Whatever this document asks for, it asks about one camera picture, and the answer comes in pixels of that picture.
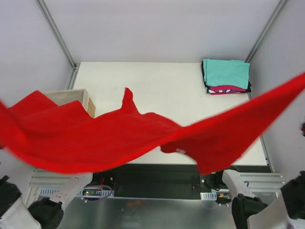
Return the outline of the black t shirt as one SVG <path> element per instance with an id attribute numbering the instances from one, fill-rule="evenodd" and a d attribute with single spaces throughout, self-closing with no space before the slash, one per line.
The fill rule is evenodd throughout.
<path id="1" fill-rule="evenodd" d="M 204 71 L 204 67 L 203 67 L 203 61 L 201 62 L 201 68 L 202 68 L 202 75 L 203 75 L 203 83 L 204 83 L 204 86 L 205 86 L 205 89 L 206 89 L 206 92 L 207 92 L 208 85 L 207 85 L 207 80 L 205 79 L 205 71 Z M 246 89 L 246 93 L 250 93 L 251 92 L 251 86 L 252 86 L 251 83 L 248 82 L 248 87 Z"/>

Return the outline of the wicker basket with cloth liner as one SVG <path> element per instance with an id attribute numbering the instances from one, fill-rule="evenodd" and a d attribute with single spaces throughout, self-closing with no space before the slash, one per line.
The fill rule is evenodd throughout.
<path id="1" fill-rule="evenodd" d="M 64 105 L 73 101 L 79 101 L 86 112 L 91 117 L 95 117 L 96 107 L 86 89 L 49 91 L 43 92 L 43 94 L 57 105 Z"/>

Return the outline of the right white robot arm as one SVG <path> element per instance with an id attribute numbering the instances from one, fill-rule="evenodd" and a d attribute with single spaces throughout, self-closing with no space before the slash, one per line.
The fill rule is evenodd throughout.
<path id="1" fill-rule="evenodd" d="M 305 227 L 305 172 L 281 187 L 270 205 L 257 197 L 239 172 L 224 170 L 222 180 L 232 201 L 232 216 L 238 229 L 303 229 Z"/>

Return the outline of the right aluminium frame post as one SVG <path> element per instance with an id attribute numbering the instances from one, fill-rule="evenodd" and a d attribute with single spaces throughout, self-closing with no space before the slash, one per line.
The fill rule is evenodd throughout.
<path id="1" fill-rule="evenodd" d="M 281 14 L 281 12 L 283 11 L 284 7 L 287 5 L 288 2 L 289 2 L 289 0 L 279 0 L 278 1 L 273 12 L 271 13 L 270 17 L 266 21 L 266 24 L 262 28 L 259 36 L 257 37 L 256 41 L 254 42 L 254 45 L 252 46 L 249 54 L 247 55 L 247 57 L 245 59 L 246 63 L 250 63 L 251 60 L 254 58 L 255 54 L 261 47 L 264 39 L 266 38 L 269 31 L 271 30 L 273 24 L 275 23 L 275 21 L 277 20 L 277 18 L 279 17 L 279 15 Z"/>

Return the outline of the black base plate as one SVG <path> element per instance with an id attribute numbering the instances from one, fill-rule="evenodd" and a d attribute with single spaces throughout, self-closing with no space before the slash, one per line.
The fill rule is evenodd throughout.
<path id="1" fill-rule="evenodd" d="M 196 165 L 170 164 L 126 164 L 94 173 L 90 184 L 110 186 L 115 197 L 189 200 L 224 186 L 213 174 L 198 173 Z"/>

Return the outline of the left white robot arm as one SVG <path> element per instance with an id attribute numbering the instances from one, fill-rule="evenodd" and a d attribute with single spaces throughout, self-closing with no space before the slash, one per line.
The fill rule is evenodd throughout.
<path id="1" fill-rule="evenodd" d="M 78 193 L 91 183 L 93 173 L 72 176 L 67 183 L 48 198 L 26 207 L 18 187 L 0 179 L 0 227 L 2 229 L 56 229 L 64 210 Z"/>

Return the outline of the pink t shirt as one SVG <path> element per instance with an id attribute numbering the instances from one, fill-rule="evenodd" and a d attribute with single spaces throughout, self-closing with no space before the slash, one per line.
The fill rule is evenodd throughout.
<path id="1" fill-rule="evenodd" d="M 246 89 L 232 85 L 208 86 L 207 92 L 209 94 L 240 94 L 246 93 Z"/>

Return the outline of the red t shirt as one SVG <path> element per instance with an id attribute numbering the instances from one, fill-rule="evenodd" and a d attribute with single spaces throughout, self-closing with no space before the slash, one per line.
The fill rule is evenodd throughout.
<path id="1" fill-rule="evenodd" d="M 304 90 L 303 74 L 219 115 L 180 126 L 141 114 L 126 89 L 120 109 L 91 117 L 74 101 L 57 105 L 35 91 L 0 106 L 0 144 L 34 167 L 62 174 L 100 172 L 160 147 L 194 159 L 201 174 L 228 168 Z"/>

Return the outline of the aluminium frame post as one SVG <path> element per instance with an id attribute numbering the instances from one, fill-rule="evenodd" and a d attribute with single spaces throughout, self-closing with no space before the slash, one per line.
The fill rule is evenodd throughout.
<path id="1" fill-rule="evenodd" d="M 38 5 L 38 7 L 40 8 L 55 40 L 57 41 L 61 51 L 63 52 L 65 58 L 67 59 L 69 65 L 71 66 L 71 68 L 73 70 L 75 70 L 77 67 L 77 64 L 74 61 L 74 59 L 71 55 L 71 52 L 69 51 L 69 48 L 66 45 L 66 42 L 64 41 L 64 39 L 60 33 L 60 30 L 58 29 L 56 22 L 52 17 L 50 10 L 48 9 L 46 2 L 44 0 L 36 0 L 36 3 Z"/>
<path id="2" fill-rule="evenodd" d="M 271 13 L 270 17 L 266 21 L 266 24 L 262 28 L 259 36 L 257 37 L 256 41 L 254 42 L 254 45 L 252 46 L 249 54 L 247 55 L 247 57 L 245 59 L 246 63 L 250 63 L 251 60 L 254 58 L 255 54 L 261 47 L 264 39 L 266 38 L 269 31 L 271 30 L 273 24 L 275 23 L 275 21 L 277 20 L 277 18 L 279 17 L 279 15 L 281 14 L 281 12 L 283 11 L 284 7 L 287 5 L 288 2 L 289 2 L 289 0 L 279 0 L 278 1 L 273 12 Z"/>

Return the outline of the left aluminium frame post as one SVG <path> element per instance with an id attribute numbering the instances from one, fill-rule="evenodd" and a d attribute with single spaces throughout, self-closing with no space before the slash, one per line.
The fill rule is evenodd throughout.
<path id="1" fill-rule="evenodd" d="M 38 7 L 40 8 L 55 40 L 57 41 L 61 51 L 63 52 L 65 58 L 67 59 L 69 65 L 71 66 L 71 68 L 73 70 L 75 70 L 77 67 L 77 64 L 74 61 L 74 59 L 71 55 L 71 52 L 69 51 L 69 48 L 66 45 L 66 42 L 64 41 L 64 39 L 60 33 L 60 30 L 58 29 L 56 22 L 52 17 L 50 10 L 48 9 L 46 2 L 44 0 L 36 0 L 36 3 L 38 5 Z"/>

